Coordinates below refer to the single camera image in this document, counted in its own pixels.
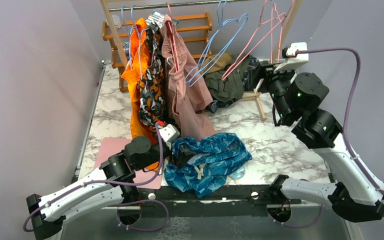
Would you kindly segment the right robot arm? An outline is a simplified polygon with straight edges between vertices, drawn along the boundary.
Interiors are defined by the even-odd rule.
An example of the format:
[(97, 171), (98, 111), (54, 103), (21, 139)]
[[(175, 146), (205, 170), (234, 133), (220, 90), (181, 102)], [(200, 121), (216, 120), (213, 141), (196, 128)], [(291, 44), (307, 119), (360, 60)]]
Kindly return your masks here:
[(310, 72), (276, 71), (267, 61), (256, 66), (249, 82), (273, 101), (276, 126), (291, 127), (308, 149), (333, 171), (335, 182), (316, 183), (280, 174), (268, 188), (267, 198), (276, 204), (303, 200), (331, 208), (353, 223), (384, 218), (384, 182), (376, 178), (346, 143), (339, 121), (320, 108), (329, 93), (322, 80)]

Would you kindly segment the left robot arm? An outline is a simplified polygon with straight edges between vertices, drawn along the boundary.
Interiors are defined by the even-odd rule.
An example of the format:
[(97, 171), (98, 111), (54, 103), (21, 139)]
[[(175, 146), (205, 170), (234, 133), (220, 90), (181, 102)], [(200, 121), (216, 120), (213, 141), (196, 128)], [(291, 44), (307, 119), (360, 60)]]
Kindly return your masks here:
[(162, 176), (145, 168), (158, 163), (161, 156), (170, 157), (174, 140), (164, 137), (159, 145), (145, 136), (104, 138), (92, 172), (54, 193), (26, 198), (29, 217), (24, 231), (30, 222), (35, 239), (45, 240), (80, 216), (119, 203), (132, 205), (140, 198), (139, 189), (160, 189)]

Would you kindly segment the blue patterned shorts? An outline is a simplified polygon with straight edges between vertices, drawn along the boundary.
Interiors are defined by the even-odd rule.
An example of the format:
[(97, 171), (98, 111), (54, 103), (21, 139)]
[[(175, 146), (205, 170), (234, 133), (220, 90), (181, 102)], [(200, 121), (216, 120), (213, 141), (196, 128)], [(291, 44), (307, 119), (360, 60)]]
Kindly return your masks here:
[(227, 177), (253, 159), (246, 146), (235, 133), (220, 132), (200, 141), (183, 137), (172, 144), (175, 153), (182, 149), (196, 155), (178, 169), (168, 163), (164, 178), (168, 186), (182, 193), (194, 191), (202, 199), (221, 188)]

